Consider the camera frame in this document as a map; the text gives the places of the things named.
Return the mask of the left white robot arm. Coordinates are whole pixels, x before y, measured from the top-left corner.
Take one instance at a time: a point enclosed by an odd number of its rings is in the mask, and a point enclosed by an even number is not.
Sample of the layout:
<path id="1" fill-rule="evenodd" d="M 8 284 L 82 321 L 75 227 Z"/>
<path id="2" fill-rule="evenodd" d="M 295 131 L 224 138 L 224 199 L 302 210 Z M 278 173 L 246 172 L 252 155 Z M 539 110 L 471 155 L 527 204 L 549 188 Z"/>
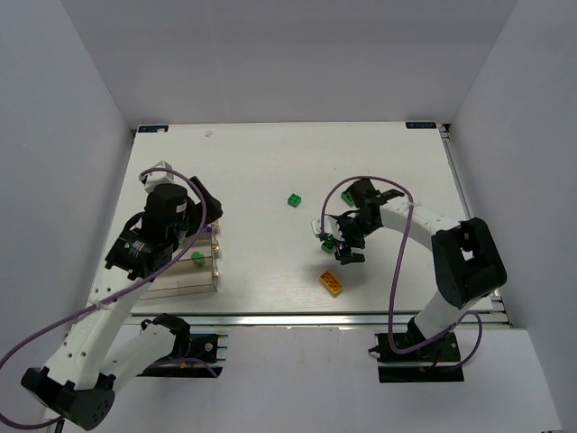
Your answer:
<path id="1" fill-rule="evenodd" d="M 85 431 L 101 424 L 116 394 L 148 368 L 195 361 L 189 323 L 168 313 L 143 321 L 137 337 L 110 350 L 142 294 L 223 214 L 198 178 L 178 184 L 179 176 L 163 168 L 141 175 L 145 206 L 106 254 L 91 303 L 67 319 L 72 327 L 55 354 L 21 379 L 44 406 Z"/>

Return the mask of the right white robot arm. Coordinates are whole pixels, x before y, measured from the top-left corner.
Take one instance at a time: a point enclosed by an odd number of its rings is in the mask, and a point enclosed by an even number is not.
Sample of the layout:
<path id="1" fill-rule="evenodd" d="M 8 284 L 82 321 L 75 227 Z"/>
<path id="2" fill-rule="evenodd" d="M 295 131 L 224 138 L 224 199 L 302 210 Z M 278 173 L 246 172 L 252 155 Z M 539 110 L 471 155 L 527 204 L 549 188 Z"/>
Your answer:
<path id="1" fill-rule="evenodd" d="M 415 352 L 452 332 L 480 300 L 502 287 L 507 271 L 488 224 L 473 217 L 456 220 L 417 204 L 411 192 L 396 181 L 389 190 L 375 188 L 377 176 L 342 180 L 354 204 L 353 211 L 330 215 L 322 211 L 316 237 L 336 242 L 335 259 L 342 265 L 362 263 L 366 239 L 379 229 L 401 234 L 389 294 L 389 317 L 394 314 L 398 280 L 408 241 L 425 247 L 433 257 L 436 292 L 408 324 L 408 346 L 393 339 L 389 347 L 398 355 Z"/>

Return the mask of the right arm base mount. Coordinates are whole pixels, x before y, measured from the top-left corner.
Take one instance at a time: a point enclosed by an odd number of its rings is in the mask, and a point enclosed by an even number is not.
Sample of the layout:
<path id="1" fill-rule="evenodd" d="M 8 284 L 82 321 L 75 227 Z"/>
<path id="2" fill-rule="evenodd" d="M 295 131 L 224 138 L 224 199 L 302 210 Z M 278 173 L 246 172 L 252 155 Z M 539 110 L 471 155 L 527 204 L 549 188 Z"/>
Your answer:
<path id="1" fill-rule="evenodd" d="M 454 333 L 400 355 L 389 346 L 387 333 L 375 335 L 376 345 L 368 350 L 378 363 L 380 383 L 463 382 L 461 352 Z"/>

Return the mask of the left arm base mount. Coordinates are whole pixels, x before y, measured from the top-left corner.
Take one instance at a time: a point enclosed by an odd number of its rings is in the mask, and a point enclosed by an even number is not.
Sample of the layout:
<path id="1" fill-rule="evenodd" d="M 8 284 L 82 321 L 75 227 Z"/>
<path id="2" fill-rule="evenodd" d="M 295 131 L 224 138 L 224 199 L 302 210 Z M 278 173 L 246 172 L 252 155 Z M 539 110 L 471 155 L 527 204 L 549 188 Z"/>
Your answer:
<path id="1" fill-rule="evenodd" d="M 161 314 L 141 322 L 141 331 L 150 326 L 162 326 L 175 336 L 172 351 L 148 366 L 141 377 L 216 379 L 223 370 L 217 364 L 224 360 L 218 354 L 222 348 L 218 334 L 193 334 L 183 318 Z"/>

